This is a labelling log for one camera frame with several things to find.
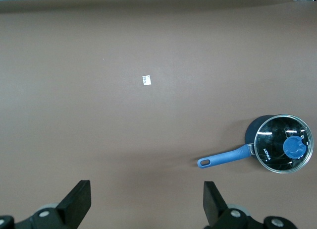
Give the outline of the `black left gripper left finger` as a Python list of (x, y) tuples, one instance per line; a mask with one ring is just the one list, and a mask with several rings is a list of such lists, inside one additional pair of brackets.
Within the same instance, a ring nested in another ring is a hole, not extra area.
[(91, 184), (81, 180), (56, 207), (36, 211), (29, 218), (15, 222), (13, 216), (2, 215), (2, 229), (77, 229), (91, 207)]

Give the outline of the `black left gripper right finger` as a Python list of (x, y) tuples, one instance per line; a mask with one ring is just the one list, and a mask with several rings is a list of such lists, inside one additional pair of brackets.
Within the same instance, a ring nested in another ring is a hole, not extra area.
[(269, 216), (262, 223), (236, 207), (229, 208), (213, 181), (204, 182), (203, 208), (207, 229), (295, 229), (286, 218)]

